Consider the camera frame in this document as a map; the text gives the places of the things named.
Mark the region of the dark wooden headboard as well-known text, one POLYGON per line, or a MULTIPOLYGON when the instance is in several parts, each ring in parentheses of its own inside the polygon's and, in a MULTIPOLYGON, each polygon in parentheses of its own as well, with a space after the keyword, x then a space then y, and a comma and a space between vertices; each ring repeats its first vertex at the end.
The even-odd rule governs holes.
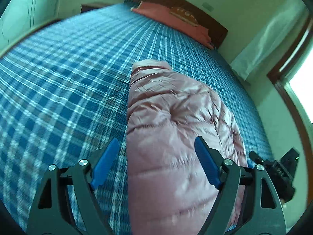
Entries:
POLYGON ((198 7, 196 7, 192 3, 189 3, 186 0, 125 0, 125 1, 132 3, 151 2, 169 8, 178 6, 185 10, 188 10, 193 14, 193 16, 195 16, 200 25, 208 28, 209 36, 213 41, 213 45, 217 49, 221 46, 221 44, 223 43, 228 34, 227 28, 225 28, 222 24, 217 22, 213 17, 208 15, 206 12, 204 12, 203 10, 199 9, 198 7))

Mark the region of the blue plaid bed sheet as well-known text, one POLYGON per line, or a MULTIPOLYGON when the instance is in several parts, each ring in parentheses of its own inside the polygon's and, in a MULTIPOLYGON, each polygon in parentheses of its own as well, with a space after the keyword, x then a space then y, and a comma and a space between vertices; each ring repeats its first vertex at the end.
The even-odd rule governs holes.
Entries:
POLYGON ((234 114, 246 151, 273 158, 256 106, 223 57, 131 8, 52 24, 1 58, 1 200, 22 229, 49 165, 70 167, 115 137, 120 154, 96 196, 115 234, 130 234, 125 133, 136 61, 166 61, 209 85, 234 114))

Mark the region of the white wardrobe with circle pattern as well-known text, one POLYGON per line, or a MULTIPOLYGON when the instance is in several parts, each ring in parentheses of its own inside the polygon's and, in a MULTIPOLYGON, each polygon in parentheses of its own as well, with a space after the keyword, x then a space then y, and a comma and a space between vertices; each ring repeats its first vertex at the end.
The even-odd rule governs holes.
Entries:
POLYGON ((1 53, 56 19, 58 0, 11 0, 1 16, 1 53))

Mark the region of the white curtain right side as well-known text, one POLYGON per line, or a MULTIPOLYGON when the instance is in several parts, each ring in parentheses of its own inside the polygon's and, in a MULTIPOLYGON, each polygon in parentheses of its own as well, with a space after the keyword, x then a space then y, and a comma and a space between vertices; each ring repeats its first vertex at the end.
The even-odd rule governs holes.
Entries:
POLYGON ((261 63, 277 49, 306 13, 302 0, 286 0, 275 11, 268 23, 231 62, 235 73, 246 80, 261 63))

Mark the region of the red pillow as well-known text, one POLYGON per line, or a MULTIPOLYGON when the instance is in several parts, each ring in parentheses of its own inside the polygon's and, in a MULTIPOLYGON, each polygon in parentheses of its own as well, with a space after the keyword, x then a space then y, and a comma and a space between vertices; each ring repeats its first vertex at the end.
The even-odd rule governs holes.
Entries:
POLYGON ((170 9, 156 3, 141 2, 138 7, 130 10, 180 31, 211 50, 214 49, 208 28, 199 25, 192 13, 181 7, 170 9))

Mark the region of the brown framed right window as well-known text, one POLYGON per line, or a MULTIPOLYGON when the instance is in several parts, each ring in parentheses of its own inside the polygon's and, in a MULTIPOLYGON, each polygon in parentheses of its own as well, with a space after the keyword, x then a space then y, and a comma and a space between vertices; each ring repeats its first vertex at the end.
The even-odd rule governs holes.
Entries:
POLYGON ((307 170, 307 203, 312 201, 312 16, 309 15, 286 53, 268 72, 296 125, 307 170))

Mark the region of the pink quilted down jacket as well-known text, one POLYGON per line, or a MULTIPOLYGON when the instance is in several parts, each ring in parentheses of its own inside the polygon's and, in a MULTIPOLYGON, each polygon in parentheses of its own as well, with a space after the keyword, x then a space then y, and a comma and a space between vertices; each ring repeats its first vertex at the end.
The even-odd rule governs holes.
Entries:
POLYGON ((133 64, 127 110, 133 234, 197 234, 218 195, 195 153, 207 145, 240 166, 246 150, 233 113, 209 86, 164 61, 133 64))

